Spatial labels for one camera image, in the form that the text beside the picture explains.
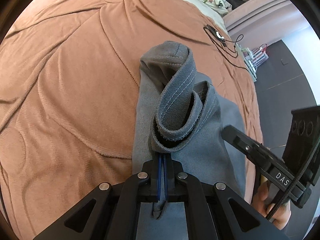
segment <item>bed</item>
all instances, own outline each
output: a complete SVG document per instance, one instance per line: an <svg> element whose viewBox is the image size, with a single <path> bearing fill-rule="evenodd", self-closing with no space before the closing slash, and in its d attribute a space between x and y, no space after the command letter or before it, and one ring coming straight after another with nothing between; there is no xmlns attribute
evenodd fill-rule
<svg viewBox="0 0 320 240"><path fill-rule="evenodd" d="M25 9L0 47L0 186L19 239L33 239L99 183L131 175L139 59L166 40L192 49L198 71L262 142L244 62L227 55L240 67L228 63L206 24L227 37L198 0L34 0ZM250 202L254 166L246 168Z"/></svg>

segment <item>black device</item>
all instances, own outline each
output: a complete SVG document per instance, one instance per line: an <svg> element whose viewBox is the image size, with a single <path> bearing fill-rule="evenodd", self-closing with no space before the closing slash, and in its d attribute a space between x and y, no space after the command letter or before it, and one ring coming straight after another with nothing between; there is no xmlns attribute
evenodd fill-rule
<svg viewBox="0 0 320 240"><path fill-rule="evenodd" d="M244 153L256 168L278 189L272 203L277 203L289 186L289 198L302 208L311 195L310 185L315 185L320 175L320 106L293 110L283 160L262 144L252 140L236 128L227 126L222 138Z"/></svg>
<svg viewBox="0 0 320 240"><path fill-rule="evenodd" d="M320 106L295 110L292 115L284 161L233 126L225 127L221 136L279 188L275 203L291 186L288 197L302 208L311 194L310 184L319 178ZM140 173L114 186L100 184L34 240L135 239L140 203L160 199L161 165L166 200L184 202L189 240L288 239L225 183L202 183L185 173L171 154L154 153Z"/></svg>
<svg viewBox="0 0 320 240"><path fill-rule="evenodd" d="M135 239L140 203L159 200L161 163L166 199L184 202L190 240L289 239L226 184L202 183L171 154L155 153L140 173L100 184L34 240Z"/></svg>

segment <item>folded gray fabric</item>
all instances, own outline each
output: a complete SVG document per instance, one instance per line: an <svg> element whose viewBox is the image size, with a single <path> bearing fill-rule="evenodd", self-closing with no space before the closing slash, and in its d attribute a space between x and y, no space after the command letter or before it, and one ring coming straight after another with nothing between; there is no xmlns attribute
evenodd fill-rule
<svg viewBox="0 0 320 240"><path fill-rule="evenodd" d="M216 93L207 76L196 71L192 51L166 41L141 57L140 74L133 173L152 159L154 151L172 153L185 172L205 183L225 182L243 196L244 155L231 146L227 152L220 135L220 104L226 125L244 130L239 110ZM188 233L183 203L166 203L162 183L161 200L141 204L137 239L164 238L188 239Z"/></svg>

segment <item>human hand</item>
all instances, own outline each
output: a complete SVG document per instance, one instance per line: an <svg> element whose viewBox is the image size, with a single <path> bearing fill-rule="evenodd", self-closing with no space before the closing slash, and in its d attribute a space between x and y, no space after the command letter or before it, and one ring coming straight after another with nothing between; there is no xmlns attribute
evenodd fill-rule
<svg viewBox="0 0 320 240"><path fill-rule="evenodd" d="M273 208L274 204L270 204L266 207L264 201L267 199L269 194L268 181L262 183L258 188L258 192L253 196L252 206L264 217L267 216L268 212ZM291 216L290 201L287 204L283 204L279 207L276 213L273 215L274 221L272 222L278 229L283 229L289 221Z"/></svg>

